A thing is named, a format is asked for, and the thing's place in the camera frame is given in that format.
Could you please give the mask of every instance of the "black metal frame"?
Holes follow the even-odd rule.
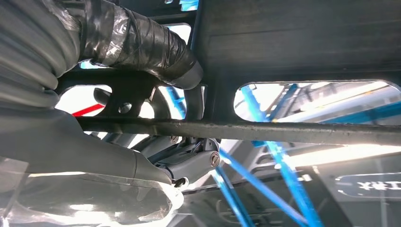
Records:
[[[181,12],[177,5],[164,8],[160,1],[153,0],[156,9],[135,7],[145,16],[150,16],[161,24],[187,23],[192,31],[196,29],[196,12]],[[347,143],[379,143],[400,145],[401,129],[387,126],[360,125],[319,125],[310,123],[252,123],[240,121],[234,112],[234,97],[236,91],[249,83],[295,83],[312,81],[373,81],[385,80],[395,87],[401,85],[399,76],[401,70],[394,70],[392,65],[356,66],[344,69],[322,69],[314,71],[246,71],[233,73],[231,77],[213,77],[206,75],[202,81],[205,89],[205,110],[201,121],[181,122],[174,120],[138,119],[142,102],[152,98],[154,87],[165,85],[145,72],[120,71],[113,69],[82,70],[75,68],[59,79],[58,93],[75,85],[109,85],[113,94],[110,102],[96,117],[79,117],[78,121],[84,130],[106,131],[118,133],[148,133],[152,135],[177,135],[199,138],[245,139],[245,140],[277,140],[304,143],[347,144]],[[118,113],[118,107],[125,102],[132,103],[134,111],[128,114]]]

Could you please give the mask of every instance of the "black panel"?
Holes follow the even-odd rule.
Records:
[[[400,66],[401,1],[203,0],[200,11],[209,78]]]

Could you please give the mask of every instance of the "blue metal bar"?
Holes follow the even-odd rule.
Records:
[[[274,110],[271,111],[269,118],[274,119],[276,118],[276,115],[279,113],[279,110],[283,107],[283,105],[287,102],[289,98],[291,98],[296,90],[298,89],[297,84],[292,84],[286,91],[286,93],[283,95],[283,97],[279,100],[277,103],[277,106]]]
[[[229,164],[233,169],[235,169],[241,176],[243,176],[250,184],[257,188],[266,198],[269,198],[274,204],[276,204],[280,209],[283,210],[288,216],[290,216],[296,223],[302,227],[306,227],[306,219],[300,215],[294,208],[292,208],[288,203],[286,203],[282,198],[280,198],[276,193],[274,193],[270,188],[268,188],[264,183],[262,183],[257,177],[252,175],[247,169],[245,169],[241,164],[239,164],[234,158],[232,158],[228,153],[226,153],[222,148],[220,148],[221,159]]]
[[[252,90],[248,86],[245,86],[241,88],[241,91],[244,95],[244,100],[248,104],[253,119],[257,122],[270,122],[271,119],[266,117],[265,114],[260,111],[260,104],[253,95]],[[310,227],[323,227],[309,196],[307,195],[303,185],[298,181],[295,168],[289,166],[286,162],[286,159],[288,158],[286,151],[277,142],[265,141],[264,144],[268,146],[269,152],[273,156],[275,162],[281,166],[280,172],[299,209],[305,216],[308,225]]]
[[[388,105],[379,106],[370,110],[365,110],[357,113],[351,113],[345,116],[336,117],[323,121],[322,123],[348,123],[348,124],[361,124],[370,122],[372,119],[369,116],[369,112],[375,113],[373,120],[383,119],[387,117],[393,117],[401,114],[401,102],[392,103]]]
[[[192,11],[198,9],[199,0],[180,0],[181,11]]]
[[[180,97],[174,87],[166,87],[166,90],[171,98],[171,101],[174,104],[174,107],[178,110],[182,119],[184,119],[186,109],[185,109],[183,101],[185,100],[185,98]]]
[[[212,172],[212,176],[241,225],[244,227],[255,227],[255,224],[252,222],[251,217],[223,169],[218,166],[216,170]]]

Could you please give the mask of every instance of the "plastic sheeting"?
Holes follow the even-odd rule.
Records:
[[[3,222],[130,225],[163,219],[183,203],[181,192],[165,183],[83,172],[29,174],[27,166],[0,158]]]

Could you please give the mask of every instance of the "steel beam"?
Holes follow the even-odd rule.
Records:
[[[401,145],[401,127],[351,124],[77,117],[84,131],[314,144]]]

